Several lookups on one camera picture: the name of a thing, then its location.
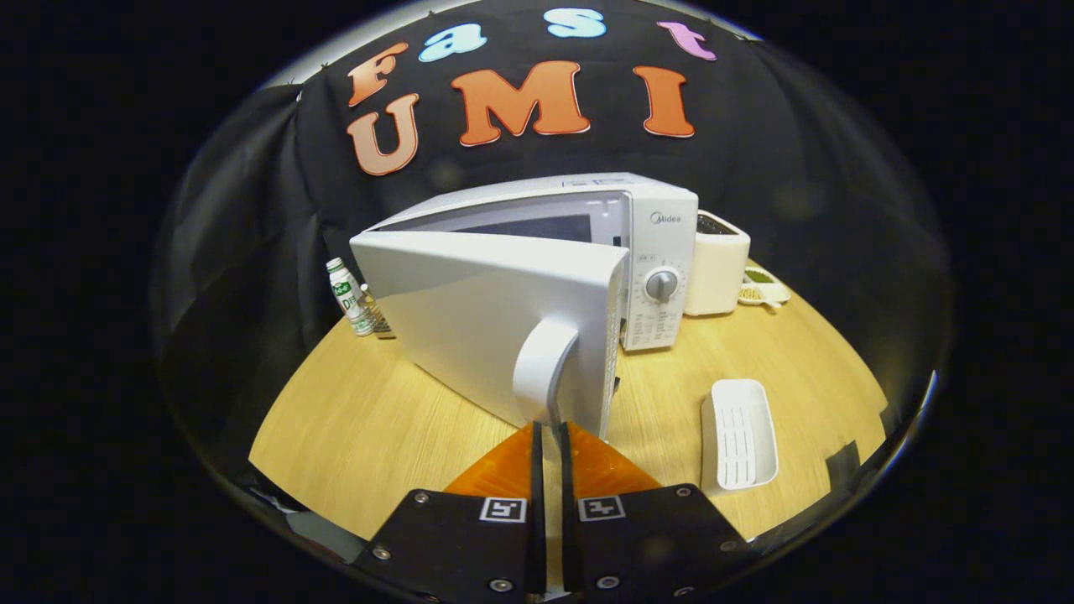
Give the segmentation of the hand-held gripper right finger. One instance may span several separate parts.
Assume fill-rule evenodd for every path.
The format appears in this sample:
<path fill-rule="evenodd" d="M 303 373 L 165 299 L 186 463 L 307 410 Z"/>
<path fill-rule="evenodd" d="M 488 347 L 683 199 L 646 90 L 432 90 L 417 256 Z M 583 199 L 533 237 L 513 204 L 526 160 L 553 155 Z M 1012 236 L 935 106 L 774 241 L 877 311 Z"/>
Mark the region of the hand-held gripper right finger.
<path fill-rule="evenodd" d="M 754 565 L 698 486 L 663 486 L 571 422 L 560 458 L 561 570 L 580 601 L 702 601 Z"/>

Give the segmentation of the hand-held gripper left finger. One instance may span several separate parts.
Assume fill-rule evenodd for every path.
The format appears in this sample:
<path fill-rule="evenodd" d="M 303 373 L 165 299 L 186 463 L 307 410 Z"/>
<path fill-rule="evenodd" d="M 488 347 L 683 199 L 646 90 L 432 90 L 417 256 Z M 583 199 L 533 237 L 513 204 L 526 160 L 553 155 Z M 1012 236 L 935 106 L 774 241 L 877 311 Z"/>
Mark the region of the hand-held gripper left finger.
<path fill-rule="evenodd" d="M 540 425 L 503 440 L 441 491 L 400 500 L 354 565 L 406 601 L 532 601 L 545 592 Z"/>

